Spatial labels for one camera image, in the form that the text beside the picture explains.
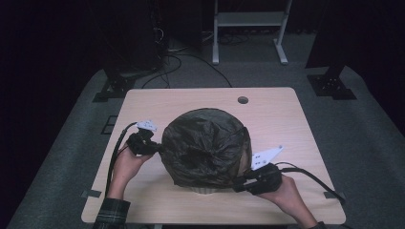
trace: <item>person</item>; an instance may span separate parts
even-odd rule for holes
[[[94,229],[123,229],[130,202],[125,201],[124,191],[128,182],[138,173],[140,167],[152,156],[135,156],[124,146],[118,154],[114,175],[107,197],[99,209]],[[284,213],[292,216],[301,228],[323,229],[323,222],[317,222],[302,200],[292,177],[282,176],[280,188],[271,193],[258,195],[276,204]]]

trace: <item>plaid sleeve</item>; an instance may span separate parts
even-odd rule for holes
[[[98,212],[94,229],[121,229],[131,203],[121,199],[105,198]]]

